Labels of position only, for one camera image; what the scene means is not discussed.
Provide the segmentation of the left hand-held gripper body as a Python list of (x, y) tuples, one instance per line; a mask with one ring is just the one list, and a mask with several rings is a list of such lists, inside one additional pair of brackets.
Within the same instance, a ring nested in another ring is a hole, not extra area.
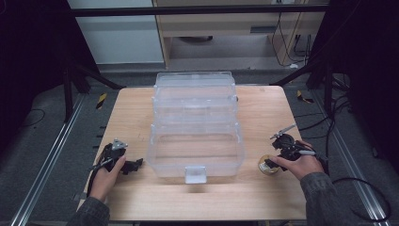
[(111, 171), (120, 157), (125, 154), (127, 147), (128, 145), (126, 143), (116, 138), (112, 143), (108, 143), (102, 151), (99, 162), (100, 167)]

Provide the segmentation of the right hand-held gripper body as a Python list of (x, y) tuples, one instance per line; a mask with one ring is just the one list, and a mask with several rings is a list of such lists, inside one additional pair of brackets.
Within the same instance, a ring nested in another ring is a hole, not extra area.
[(304, 145), (296, 143), (294, 138), (288, 134), (288, 131), (295, 127), (296, 124), (293, 123), (279, 130), (271, 137), (273, 139), (272, 146), (276, 150), (280, 150), (279, 156), (290, 161), (295, 161), (302, 154), (310, 152)]

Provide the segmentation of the clear plastic storage box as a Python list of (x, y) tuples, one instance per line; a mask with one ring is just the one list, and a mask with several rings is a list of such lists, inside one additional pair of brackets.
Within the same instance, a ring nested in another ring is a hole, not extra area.
[(238, 96), (229, 72), (157, 74), (147, 162), (159, 177), (205, 184), (245, 160)]

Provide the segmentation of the person's right hand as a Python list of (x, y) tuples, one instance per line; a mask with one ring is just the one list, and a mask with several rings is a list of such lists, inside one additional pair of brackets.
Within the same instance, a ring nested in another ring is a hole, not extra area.
[(324, 172), (322, 164), (313, 155), (301, 155), (296, 161), (290, 161), (279, 156), (271, 156), (270, 160), (289, 170), (298, 180), (311, 173)]

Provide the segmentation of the person's left hand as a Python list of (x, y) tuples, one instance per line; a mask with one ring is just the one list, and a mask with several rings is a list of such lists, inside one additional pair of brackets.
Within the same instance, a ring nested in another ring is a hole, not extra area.
[(108, 193), (112, 190), (115, 185), (118, 175), (120, 174), (121, 168), (124, 166), (126, 161), (126, 156), (123, 155), (116, 162), (114, 168), (110, 171), (101, 168), (98, 170), (92, 186), (89, 192), (91, 198), (95, 198), (101, 202), (104, 202)]

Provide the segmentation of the black metal stand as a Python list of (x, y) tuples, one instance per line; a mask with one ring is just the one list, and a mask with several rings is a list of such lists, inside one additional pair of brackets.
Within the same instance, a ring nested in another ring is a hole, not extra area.
[(305, 73), (310, 74), (310, 77), (307, 80), (307, 87), (309, 89), (316, 89), (321, 83), (324, 83), (324, 109), (330, 116), (332, 114), (333, 71), (332, 64), (328, 60), (311, 60), (304, 67), (294, 71), (277, 82), (271, 83), (271, 86), (285, 86)]
[(64, 98), (65, 98), (65, 119), (64, 122), (69, 121), (72, 118), (73, 106), (72, 106), (72, 85), (78, 89), (79, 93), (88, 93), (90, 91), (90, 85), (86, 80), (86, 77), (95, 79), (96, 81), (106, 85), (111, 89), (124, 89), (124, 86), (118, 85), (98, 72), (82, 66), (76, 63), (70, 63), (63, 69), (63, 87), (64, 87)]

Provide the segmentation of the black curtain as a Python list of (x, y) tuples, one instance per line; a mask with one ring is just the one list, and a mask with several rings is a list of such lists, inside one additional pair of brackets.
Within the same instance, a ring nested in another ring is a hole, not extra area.
[(329, 0), (311, 52), (350, 78), (349, 96), (399, 174), (399, 0)]
[(0, 155), (18, 133), (34, 98), (63, 83), (52, 32), (65, 41), (72, 59), (97, 72), (96, 62), (68, 0), (0, 0)]

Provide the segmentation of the white cabinet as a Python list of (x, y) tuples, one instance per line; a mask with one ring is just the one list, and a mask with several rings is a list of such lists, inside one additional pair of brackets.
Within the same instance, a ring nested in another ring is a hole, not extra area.
[[(146, 8), (152, 0), (68, 0), (72, 9)], [(77, 22), (98, 65), (163, 63), (153, 16), (79, 17)]]

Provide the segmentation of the light wooden desk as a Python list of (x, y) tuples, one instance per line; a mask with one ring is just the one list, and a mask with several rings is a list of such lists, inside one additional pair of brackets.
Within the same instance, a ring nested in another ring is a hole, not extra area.
[[(238, 6), (238, 5), (316, 5), (329, 0), (152, 0), (158, 7)], [(323, 12), (282, 12), (252, 14), (158, 15), (156, 22), (164, 61), (170, 62), (172, 40), (177, 37), (267, 34), (279, 63), (289, 55), (295, 37), (315, 35), (324, 19)]]

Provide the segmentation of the aluminium floor rail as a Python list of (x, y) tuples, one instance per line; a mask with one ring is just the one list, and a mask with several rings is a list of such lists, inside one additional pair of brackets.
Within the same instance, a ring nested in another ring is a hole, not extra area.
[(391, 226), (389, 221), (391, 211), (388, 210), (390, 208), (389, 202), (386, 202), (387, 209), (384, 210), (381, 202), (377, 198), (377, 189), (366, 184), (364, 173), (361, 171), (353, 155), (350, 153), (345, 141), (343, 140), (343, 136), (339, 131), (339, 128), (335, 125), (335, 120), (331, 119), (333, 114), (328, 113), (324, 109), (325, 102), (323, 99), (323, 94), (312, 90), (311, 95), (313, 96), (317, 106), (320, 108), (321, 113), (325, 117), (329, 118), (329, 121), (327, 122), (327, 149), (329, 148), (329, 142), (332, 141), (334, 147), (333, 151), (342, 159), (344, 168), (349, 175), (348, 181), (354, 185), (366, 210), (366, 219), (373, 226)]
[(44, 189), (48, 178), (53, 171), (56, 161), (61, 154), (63, 147), (71, 133), (71, 130), (81, 112), (85, 99), (85, 94), (77, 95), (76, 101), (72, 107), (72, 114), (70, 118), (62, 124), (56, 140), (53, 143), (49, 153), (47, 154), (33, 185), (30, 187), (27, 195), (24, 198), (24, 201), (22, 202), (18, 211), (15, 213), (9, 226), (25, 226), (27, 221), (29, 220), (31, 213), (35, 208), (38, 199), (42, 193), (42, 190)]

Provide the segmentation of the black horizontal frame bar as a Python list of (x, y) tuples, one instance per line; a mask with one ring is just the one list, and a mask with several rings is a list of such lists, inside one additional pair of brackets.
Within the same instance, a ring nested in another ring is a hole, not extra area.
[(147, 16), (233, 13), (324, 12), (329, 4), (316, 5), (238, 5), (238, 6), (191, 6), (158, 8), (78, 8), (70, 9), (74, 17)]

